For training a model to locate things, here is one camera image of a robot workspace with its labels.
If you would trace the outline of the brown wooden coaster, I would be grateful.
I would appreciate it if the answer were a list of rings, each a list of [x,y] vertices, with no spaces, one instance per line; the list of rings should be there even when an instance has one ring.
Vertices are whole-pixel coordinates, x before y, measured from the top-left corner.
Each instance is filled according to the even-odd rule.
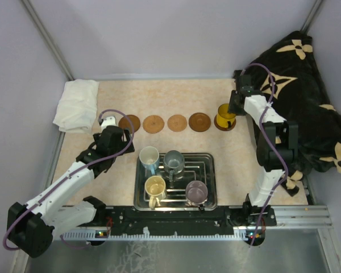
[[[211,119],[205,113],[194,113],[189,118],[189,126],[193,131],[204,132],[210,128]]]
[[[150,134],[159,133],[164,128],[164,120],[158,115],[150,115],[143,121],[143,129]]]
[[[220,131],[231,131],[231,130],[233,130],[234,127],[236,126],[236,120],[234,120],[233,123],[230,123],[230,124],[228,125],[228,128],[225,128],[225,127],[221,127],[220,125],[218,125],[218,123],[217,123],[217,115],[216,115],[216,116],[214,117],[214,125],[215,125],[215,127],[216,127],[218,130],[220,130]]]
[[[127,115],[127,118],[122,117],[118,126],[122,129],[129,129],[130,133],[137,132],[140,128],[140,119],[136,115]]]

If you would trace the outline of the yellow glass mug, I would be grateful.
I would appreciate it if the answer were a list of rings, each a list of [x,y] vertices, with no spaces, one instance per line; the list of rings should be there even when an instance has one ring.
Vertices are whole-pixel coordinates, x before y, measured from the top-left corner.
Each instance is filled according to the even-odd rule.
[[[228,104],[222,104],[218,108],[217,123],[221,127],[228,128],[228,125],[236,120],[236,115],[234,113],[229,113],[228,108]]]

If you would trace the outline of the white and blue mug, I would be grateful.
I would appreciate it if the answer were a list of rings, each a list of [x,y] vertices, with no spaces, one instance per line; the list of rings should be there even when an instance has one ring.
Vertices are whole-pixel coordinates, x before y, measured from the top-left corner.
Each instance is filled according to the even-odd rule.
[[[160,164],[160,154],[156,148],[152,146],[143,148],[140,151],[139,160],[142,166],[151,172],[152,176],[156,174],[156,170]]]

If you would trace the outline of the woven rattan coaster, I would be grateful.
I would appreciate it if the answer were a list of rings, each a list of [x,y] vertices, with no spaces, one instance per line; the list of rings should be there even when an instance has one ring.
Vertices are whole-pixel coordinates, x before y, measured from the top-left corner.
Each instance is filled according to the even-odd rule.
[[[187,120],[183,115],[175,114],[168,119],[167,126],[174,132],[180,132],[186,129]]]

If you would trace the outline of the grey metal mug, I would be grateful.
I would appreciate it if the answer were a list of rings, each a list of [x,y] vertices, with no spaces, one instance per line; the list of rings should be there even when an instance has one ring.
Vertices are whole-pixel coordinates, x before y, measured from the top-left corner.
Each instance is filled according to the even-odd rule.
[[[169,151],[164,156],[163,166],[165,172],[168,174],[169,181],[173,181],[177,175],[183,173],[185,158],[179,151]]]

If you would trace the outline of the purple mug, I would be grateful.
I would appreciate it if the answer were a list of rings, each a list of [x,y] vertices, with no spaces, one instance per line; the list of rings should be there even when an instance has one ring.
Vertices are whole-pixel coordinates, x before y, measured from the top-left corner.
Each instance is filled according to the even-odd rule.
[[[208,188],[204,182],[191,181],[185,188],[185,197],[190,206],[203,207],[208,198]]]

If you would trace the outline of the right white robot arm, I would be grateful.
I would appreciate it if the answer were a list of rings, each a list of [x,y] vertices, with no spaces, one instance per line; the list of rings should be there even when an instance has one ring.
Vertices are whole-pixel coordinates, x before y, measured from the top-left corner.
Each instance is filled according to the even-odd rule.
[[[254,188],[246,197],[243,220],[256,225],[281,178],[286,178],[287,165],[298,155],[298,125],[277,114],[272,104],[252,86],[251,76],[236,70],[235,89],[231,92],[227,112],[249,115],[260,133],[256,141],[256,159],[260,172]]]

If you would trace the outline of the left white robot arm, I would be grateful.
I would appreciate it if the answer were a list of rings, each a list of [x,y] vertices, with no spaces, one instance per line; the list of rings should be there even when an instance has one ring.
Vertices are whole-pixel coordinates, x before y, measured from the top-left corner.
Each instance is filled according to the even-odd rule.
[[[65,206],[81,188],[107,172],[117,157],[135,151],[133,124],[122,129],[108,118],[100,118],[99,124],[102,131],[93,135],[93,143],[76,157],[62,177],[25,204],[16,202],[9,208],[3,238],[6,250],[23,250],[37,258],[55,238],[62,238],[75,227],[88,223],[99,226],[106,221],[106,205],[93,196],[75,206]],[[8,246],[8,241],[15,247]]]

